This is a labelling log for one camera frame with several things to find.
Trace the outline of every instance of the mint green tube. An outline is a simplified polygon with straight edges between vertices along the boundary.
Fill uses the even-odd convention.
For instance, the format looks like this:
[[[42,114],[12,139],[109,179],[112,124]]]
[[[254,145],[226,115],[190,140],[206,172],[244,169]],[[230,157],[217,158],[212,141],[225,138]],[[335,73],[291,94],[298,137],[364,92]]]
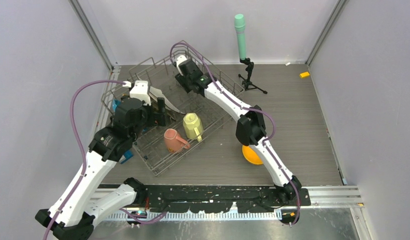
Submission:
[[[246,28],[246,22],[243,14],[237,14],[234,16],[234,28],[237,33],[237,45],[239,47],[239,57],[241,60],[246,58],[246,38],[244,30]]]

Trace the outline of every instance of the metal basket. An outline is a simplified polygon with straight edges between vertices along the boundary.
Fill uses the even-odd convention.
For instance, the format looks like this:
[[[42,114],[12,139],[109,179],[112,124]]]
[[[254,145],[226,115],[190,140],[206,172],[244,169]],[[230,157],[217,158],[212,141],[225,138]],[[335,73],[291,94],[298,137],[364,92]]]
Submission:
[[[176,59],[178,55],[186,55],[188,58],[194,60],[199,68],[205,73],[206,69],[202,65],[202,62],[191,53],[192,52],[188,47],[176,47],[173,52],[173,59]],[[215,76],[233,95],[239,97],[244,91],[243,87],[233,81],[206,58],[205,61],[213,76]],[[155,61],[150,57],[132,67],[129,70],[130,78],[127,79],[132,83],[136,80],[149,81],[152,86],[162,90],[162,93],[180,111],[184,113],[196,113],[203,125],[204,132],[202,134],[201,142],[186,137],[183,127],[183,114],[171,116],[172,120],[168,126],[150,127],[144,131],[133,144],[133,149],[141,156],[147,167],[155,176],[163,173],[197,146],[206,144],[206,140],[211,134],[221,128],[226,121],[231,119],[231,117],[214,102],[193,92],[186,93],[174,77],[177,73],[177,68],[171,64],[170,56],[166,56],[159,61]],[[128,95],[128,89],[118,85],[102,95],[102,104],[111,115],[114,114],[111,107],[112,100],[119,99],[123,94]],[[169,128],[176,129],[184,139],[188,140],[190,148],[184,149],[179,153],[170,153],[163,138],[165,131]]]

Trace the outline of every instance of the orange bowl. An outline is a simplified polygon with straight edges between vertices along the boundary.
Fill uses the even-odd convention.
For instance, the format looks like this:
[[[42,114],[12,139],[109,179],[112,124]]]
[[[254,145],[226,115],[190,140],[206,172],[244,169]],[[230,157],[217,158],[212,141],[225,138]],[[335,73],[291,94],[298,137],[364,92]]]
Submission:
[[[245,159],[254,165],[262,165],[263,162],[259,158],[259,156],[251,149],[249,146],[242,146],[242,153]]]

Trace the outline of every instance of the small yellow block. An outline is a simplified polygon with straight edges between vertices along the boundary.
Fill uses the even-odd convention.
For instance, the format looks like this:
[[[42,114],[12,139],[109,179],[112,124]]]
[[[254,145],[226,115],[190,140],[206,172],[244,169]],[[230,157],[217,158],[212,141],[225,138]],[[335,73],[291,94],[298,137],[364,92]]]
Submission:
[[[307,77],[309,77],[309,76],[310,76],[310,74],[309,74],[308,71],[303,72],[303,73],[300,74],[300,78],[301,78],[301,79],[307,78]]]

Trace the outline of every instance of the gray floor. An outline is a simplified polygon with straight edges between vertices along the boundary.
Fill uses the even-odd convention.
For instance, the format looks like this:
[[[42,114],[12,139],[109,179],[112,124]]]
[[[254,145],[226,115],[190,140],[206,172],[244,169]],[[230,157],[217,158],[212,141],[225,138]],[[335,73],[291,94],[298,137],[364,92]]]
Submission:
[[[358,240],[350,210],[302,209],[292,228],[277,220],[178,221],[127,227],[123,221],[101,222],[93,232],[99,239],[153,240]]]
[[[238,73],[245,73],[243,65],[218,67],[234,80]],[[128,66],[124,66],[120,80],[129,77],[127,71]],[[341,185],[312,80],[299,77],[305,71],[306,65],[255,65],[252,80],[269,94],[252,90],[245,92],[242,99],[250,105],[258,104],[272,115],[277,127],[271,144],[302,185]],[[235,122],[228,122],[158,177],[139,156],[134,156],[125,164],[118,164],[103,182],[120,184],[134,177],[145,184],[272,185],[263,165],[252,165],[243,158],[235,126]]]

